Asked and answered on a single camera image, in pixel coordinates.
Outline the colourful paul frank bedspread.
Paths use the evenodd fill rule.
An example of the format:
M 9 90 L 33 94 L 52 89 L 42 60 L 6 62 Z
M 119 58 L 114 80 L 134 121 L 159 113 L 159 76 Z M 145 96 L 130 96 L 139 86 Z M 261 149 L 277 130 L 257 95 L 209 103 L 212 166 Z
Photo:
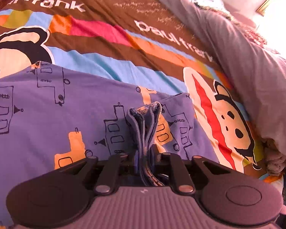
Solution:
M 255 159 L 264 165 L 261 141 L 238 94 L 223 70 L 198 40 L 158 0 L 0 0 L 0 77 L 37 60 L 135 84 L 142 102 L 159 93 L 193 91 L 198 120 L 221 163 L 258 176 L 278 189 L 282 176 L 254 170 L 223 131 L 216 101 L 227 91 L 248 129 L 241 146 L 253 142 Z

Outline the blue printed children's pants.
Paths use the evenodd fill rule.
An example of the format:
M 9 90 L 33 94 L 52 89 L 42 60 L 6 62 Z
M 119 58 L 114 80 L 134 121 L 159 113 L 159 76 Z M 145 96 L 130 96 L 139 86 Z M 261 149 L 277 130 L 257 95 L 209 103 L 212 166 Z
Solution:
M 135 152 L 127 112 L 159 102 L 153 137 L 182 159 L 217 156 L 185 90 L 123 83 L 42 62 L 0 79 L 0 227 L 12 225 L 6 196 L 17 184 L 88 156 Z

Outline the grey rumpled duvet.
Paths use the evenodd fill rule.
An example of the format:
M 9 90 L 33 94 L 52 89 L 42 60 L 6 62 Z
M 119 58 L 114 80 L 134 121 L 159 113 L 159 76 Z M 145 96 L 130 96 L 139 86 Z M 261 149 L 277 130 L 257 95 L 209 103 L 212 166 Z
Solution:
M 286 157 L 286 60 L 191 0 L 159 0 L 210 50 L 232 82 L 258 134 Z

